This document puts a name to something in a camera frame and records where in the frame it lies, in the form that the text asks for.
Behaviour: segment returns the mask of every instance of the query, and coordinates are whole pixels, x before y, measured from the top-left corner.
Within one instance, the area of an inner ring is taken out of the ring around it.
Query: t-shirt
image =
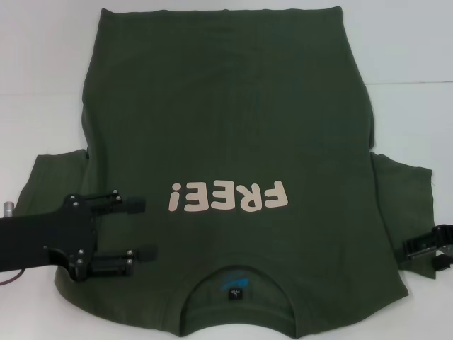
[[[144,196],[146,213],[102,217],[98,250],[159,257],[130,278],[59,268],[68,301],[178,336],[247,323],[299,338],[407,295],[394,249],[433,226],[431,171],[370,152],[340,7],[103,10],[83,103],[88,152],[39,156],[17,213]]]

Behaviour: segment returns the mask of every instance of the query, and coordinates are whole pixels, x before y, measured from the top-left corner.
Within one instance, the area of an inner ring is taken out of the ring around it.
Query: cable
[[[0,285],[7,285],[8,283],[11,283],[11,282],[14,282],[15,280],[17,280],[18,278],[20,278],[23,274],[23,272],[25,271],[25,269],[22,269],[21,271],[19,271],[19,273],[14,276],[13,278],[10,278],[9,280],[6,280],[6,281],[3,281],[3,282],[0,282]]]

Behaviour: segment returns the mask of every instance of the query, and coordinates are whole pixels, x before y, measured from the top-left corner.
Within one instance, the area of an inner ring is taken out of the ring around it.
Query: white surface
[[[80,92],[101,8],[285,9],[341,5],[350,44],[376,115],[376,152],[434,170],[436,223],[453,223],[453,2],[198,0],[0,0],[0,203],[17,200],[37,154],[81,149]],[[175,339],[93,317],[59,296],[54,268],[27,270],[0,287],[0,337],[8,340]],[[359,324],[305,339],[448,339],[453,270],[437,280],[403,273],[411,296]],[[0,273],[0,280],[11,273]],[[288,339],[247,325],[204,329],[189,339]]]

